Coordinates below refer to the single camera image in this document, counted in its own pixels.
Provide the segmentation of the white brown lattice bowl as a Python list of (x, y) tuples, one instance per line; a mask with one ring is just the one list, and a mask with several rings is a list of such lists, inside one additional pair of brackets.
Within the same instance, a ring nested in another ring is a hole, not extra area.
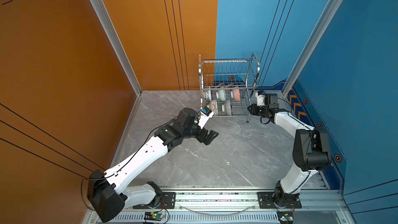
[(207, 107), (214, 113), (214, 115), (218, 115), (218, 104), (216, 100), (212, 100), (207, 104)]

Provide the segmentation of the dark blue petal bowl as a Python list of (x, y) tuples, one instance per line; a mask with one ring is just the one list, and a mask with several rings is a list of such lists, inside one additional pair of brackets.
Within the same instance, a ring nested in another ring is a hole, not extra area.
[(231, 106), (231, 100), (226, 100), (224, 104), (222, 105), (222, 111), (227, 115), (227, 116), (232, 116), (232, 106)]

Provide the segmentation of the pale green ribbed bowl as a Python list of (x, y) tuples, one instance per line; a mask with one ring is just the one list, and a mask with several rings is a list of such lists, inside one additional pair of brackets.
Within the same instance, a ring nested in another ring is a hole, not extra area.
[(226, 95), (226, 91), (224, 89), (219, 89), (216, 91), (216, 97), (222, 101), (225, 102), (227, 100), (227, 95)]

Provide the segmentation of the blue floral white bowl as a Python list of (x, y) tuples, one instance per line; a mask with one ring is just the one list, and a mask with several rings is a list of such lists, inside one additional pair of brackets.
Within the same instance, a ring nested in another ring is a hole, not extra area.
[(206, 101), (209, 101), (209, 102), (212, 101), (212, 94), (211, 94), (210, 90), (204, 90), (203, 95), (204, 95), (204, 99)]

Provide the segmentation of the stainless steel dish rack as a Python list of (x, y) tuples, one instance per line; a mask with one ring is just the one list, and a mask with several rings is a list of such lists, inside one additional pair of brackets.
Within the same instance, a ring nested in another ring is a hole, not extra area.
[[(255, 53), (246, 59), (216, 59), (204, 60), (199, 56), (199, 89), (200, 108), (207, 106), (209, 101), (204, 99), (203, 91), (210, 90), (212, 100), (218, 104), (218, 115), (225, 118), (245, 118), (250, 121), (250, 113), (247, 109), (253, 103), (253, 95), (258, 87), (260, 76), (260, 62)], [(232, 96), (233, 89), (240, 90), (241, 101), (236, 102)], [(224, 89), (227, 100), (231, 100), (232, 116), (227, 116), (222, 111), (224, 102), (216, 97), (216, 91)]]

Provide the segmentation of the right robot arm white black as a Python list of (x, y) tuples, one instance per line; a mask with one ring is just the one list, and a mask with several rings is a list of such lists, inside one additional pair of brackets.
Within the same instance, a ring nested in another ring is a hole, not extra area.
[(249, 113), (268, 119), (265, 124), (272, 122), (294, 138), (293, 165), (286, 176), (277, 182), (273, 195), (265, 198), (264, 202), (276, 208), (301, 207), (299, 195), (302, 187), (313, 175), (331, 164), (328, 134), (281, 108), (277, 94), (260, 90), (255, 96), (257, 102), (248, 107)]

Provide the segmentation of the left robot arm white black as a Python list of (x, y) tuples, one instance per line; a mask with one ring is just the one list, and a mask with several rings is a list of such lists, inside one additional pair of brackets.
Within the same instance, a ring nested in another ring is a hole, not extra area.
[(150, 131), (144, 144), (128, 158), (88, 177), (87, 199), (104, 223), (114, 219), (124, 208), (143, 205), (156, 208), (162, 201), (162, 190), (153, 181), (128, 189), (128, 185), (147, 167), (179, 146), (185, 139), (196, 139), (209, 145), (218, 132), (208, 131), (205, 124), (214, 112), (204, 107), (199, 112), (185, 107), (177, 117)]

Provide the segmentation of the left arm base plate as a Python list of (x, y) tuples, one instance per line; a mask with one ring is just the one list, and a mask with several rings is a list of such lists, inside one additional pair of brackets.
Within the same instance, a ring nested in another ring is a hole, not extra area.
[(161, 209), (166, 207), (167, 209), (174, 209), (176, 202), (175, 192), (163, 192), (156, 194), (154, 199), (145, 207), (147, 209)]

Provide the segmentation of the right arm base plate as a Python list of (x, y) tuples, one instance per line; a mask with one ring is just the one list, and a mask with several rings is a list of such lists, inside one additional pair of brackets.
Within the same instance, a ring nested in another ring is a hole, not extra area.
[(261, 209), (287, 208), (301, 209), (300, 194), (282, 194), (279, 198), (273, 192), (258, 192), (258, 202)]

